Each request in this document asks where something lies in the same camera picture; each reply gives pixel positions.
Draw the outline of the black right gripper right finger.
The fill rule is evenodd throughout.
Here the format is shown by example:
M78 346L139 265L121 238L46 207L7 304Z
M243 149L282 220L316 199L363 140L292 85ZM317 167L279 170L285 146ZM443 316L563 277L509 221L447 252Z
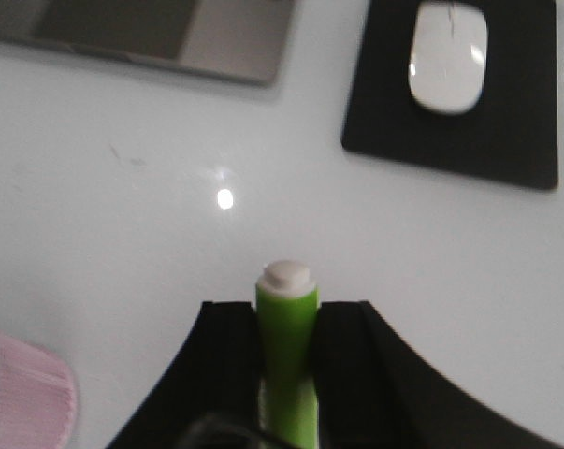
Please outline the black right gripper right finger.
M432 368L367 301L326 302L311 340L324 448L553 448Z

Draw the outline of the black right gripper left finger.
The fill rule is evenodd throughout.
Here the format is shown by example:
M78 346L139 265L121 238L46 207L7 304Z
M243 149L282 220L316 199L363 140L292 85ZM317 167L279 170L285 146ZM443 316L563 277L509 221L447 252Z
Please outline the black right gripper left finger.
M204 302L193 328L112 448L255 448L222 424L258 424L263 369L249 302Z

